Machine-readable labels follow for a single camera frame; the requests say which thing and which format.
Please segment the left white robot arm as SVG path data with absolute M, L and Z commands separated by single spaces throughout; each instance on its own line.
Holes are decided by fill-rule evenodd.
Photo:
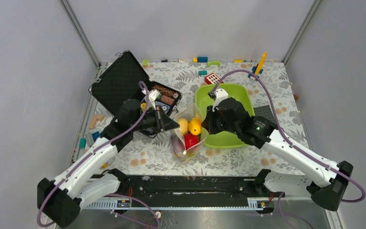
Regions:
M 104 175 L 88 184 L 95 170 L 120 152 L 133 139 L 133 133 L 151 129 L 157 133 L 179 128 L 179 124 L 156 106 L 141 108 L 136 99 L 123 102 L 112 121 L 93 146 L 54 179 L 37 184 L 37 224 L 41 228 L 56 224 L 66 227 L 75 221 L 83 207 L 103 196 L 123 196 L 129 184 L 115 175 Z

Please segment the clear zip top bag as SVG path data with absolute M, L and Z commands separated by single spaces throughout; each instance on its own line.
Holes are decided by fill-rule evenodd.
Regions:
M 171 133 L 173 152 L 181 161 L 189 161 L 199 153 L 208 137 L 202 127 L 204 117 L 198 106 L 192 104 L 178 112 L 173 120 L 179 124 Z

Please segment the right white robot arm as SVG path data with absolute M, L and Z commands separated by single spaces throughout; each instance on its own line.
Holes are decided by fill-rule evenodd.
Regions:
M 235 134 L 247 145 L 271 152 L 297 167 L 303 175 L 281 174 L 262 169 L 254 180 L 256 194 L 283 192 L 294 196 L 310 196 L 320 207 L 337 211 L 348 186 L 353 166 L 328 160 L 313 151 L 289 142 L 289 137 L 263 116 L 250 116 L 243 105 L 233 99 L 222 100 L 206 108 L 202 127 L 215 135 L 226 131 Z

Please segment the orange toy mango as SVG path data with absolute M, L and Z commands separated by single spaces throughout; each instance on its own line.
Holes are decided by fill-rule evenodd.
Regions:
M 194 136 L 200 135 L 202 131 L 201 120 L 197 117 L 193 117 L 188 124 L 188 131 Z

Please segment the red toy apple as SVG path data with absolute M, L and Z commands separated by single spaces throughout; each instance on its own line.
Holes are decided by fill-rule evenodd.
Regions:
M 184 135 L 184 144 L 186 150 L 197 145 L 199 142 L 200 142 L 199 137 L 191 134 L 190 132 Z

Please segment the yellow toy lemon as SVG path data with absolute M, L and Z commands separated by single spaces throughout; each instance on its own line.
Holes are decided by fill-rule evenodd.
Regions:
M 187 134 L 188 132 L 189 132 L 189 130 L 188 130 L 188 125 L 189 125 L 189 122 L 186 120 L 186 119 L 184 119 L 184 118 L 180 118 L 179 120 L 178 120 L 178 124 L 179 124 L 179 131 L 180 131 L 180 133 L 182 134 L 182 135 L 185 135 L 185 134 Z

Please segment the purple toy eggplant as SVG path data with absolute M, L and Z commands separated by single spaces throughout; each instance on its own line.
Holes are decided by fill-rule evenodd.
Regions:
M 172 139 L 171 140 L 173 151 L 176 153 L 178 157 L 183 157 L 185 152 L 185 145 L 184 143 L 179 139 Z

